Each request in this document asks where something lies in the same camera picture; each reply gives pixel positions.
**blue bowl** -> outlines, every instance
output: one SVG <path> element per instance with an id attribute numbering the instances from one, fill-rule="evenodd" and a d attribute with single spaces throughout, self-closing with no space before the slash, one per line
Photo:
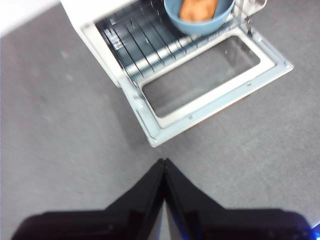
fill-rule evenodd
<path id="1" fill-rule="evenodd" d="M 183 0 L 164 0 L 164 8 L 171 22 L 184 34 L 207 35 L 218 30 L 226 21 L 236 0 L 219 0 L 215 14 L 211 20 L 187 22 L 179 18 Z"/>

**food in bowl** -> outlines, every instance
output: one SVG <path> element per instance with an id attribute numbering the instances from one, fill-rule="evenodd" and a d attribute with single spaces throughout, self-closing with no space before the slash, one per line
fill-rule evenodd
<path id="1" fill-rule="evenodd" d="M 214 17 L 219 0 L 184 0 L 179 17 L 186 22 L 203 22 Z"/>

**floor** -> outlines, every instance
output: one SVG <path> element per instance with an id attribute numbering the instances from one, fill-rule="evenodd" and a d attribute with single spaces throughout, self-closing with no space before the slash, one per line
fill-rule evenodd
<path id="1" fill-rule="evenodd" d="M 105 208 L 164 157 L 226 208 L 282 208 L 316 225 L 319 12 L 319 0 L 269 0 L 253 24 L 293 72 L 157 148 L 61 5 L 4 36 L 2 239 L 30 215 Z"/>

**wire rack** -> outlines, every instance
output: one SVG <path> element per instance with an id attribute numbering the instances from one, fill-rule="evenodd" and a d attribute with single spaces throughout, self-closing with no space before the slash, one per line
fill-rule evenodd
<path id="1" fill-rule="evenodd" d="M 96 27 L 134 80 L 149 77 L 239 24 L 232 18 L 214 33 L 188 36 L 171 23 L 163 0 L 138 0 L 101 20 Z"/>

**toaster oven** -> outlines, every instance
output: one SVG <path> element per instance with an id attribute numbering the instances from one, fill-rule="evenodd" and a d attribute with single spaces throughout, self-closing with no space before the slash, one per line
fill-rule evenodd
<path id="1" fill-rule="evenodd" d="M 61 3 L 76 32 L 124 92 L 152 147 L 294 68 L 252 26 L 251 16 L 267 0 L 236 0 L 225 23 L 208 35 L 177 30 L 162 0 Z"/>

